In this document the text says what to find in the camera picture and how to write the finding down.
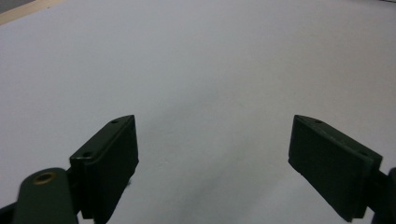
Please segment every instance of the white table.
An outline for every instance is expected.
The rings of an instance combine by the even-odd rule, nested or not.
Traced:
[[[396,166],[395,10],[68,0],[0,26],[0,205],[135,114],[141,162],[110,223],[344,223],[287,163],[292,118]]]

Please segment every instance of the wooden strip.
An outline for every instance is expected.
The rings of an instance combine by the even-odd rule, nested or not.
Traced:
[[[57,5],[62,1],[63,0],[35,0],[22,6],[12,8],[0,14],[0,25],[15,21],[16,19],[37,12],[38,10]]]

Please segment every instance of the small dark object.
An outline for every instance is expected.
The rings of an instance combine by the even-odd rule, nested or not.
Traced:
[[[107,223],[139,163],[134,116],[110,121],[70,157],[71,168],[27,177],[0,223],[73,224],[76,214]]]
[[[363,217],[369,206],[375,211],[373,223],[395,223],[391,212],[396,207],[390,202],[396,204],[396,197],[390,194],[396,178],[379,171],[381,161],[376,152],[325,122],[294,117],[289,163],[344,220]]]

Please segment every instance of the dark object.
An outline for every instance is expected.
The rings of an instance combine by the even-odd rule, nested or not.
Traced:
[[[346,221],[375,212],[373,223],[396,223],[396,172],[379,171],[382,157],[318,119],[295,116],[289,163]]]
[[[110,121],[70,157],[66,172],[27,177],[18,201],[0,210],[0,223],[78,223],[76,214],[107,223],[139,163],[134,116]]]

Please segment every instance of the white surface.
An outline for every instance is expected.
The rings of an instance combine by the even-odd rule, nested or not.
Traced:
[[[3,25],[0,205],[135,114],[141,163],[110,223],[344,223],[287,163],[292,118],[325,120],[383,155],[383,172],[396,166],[395,9],[68,0]]]

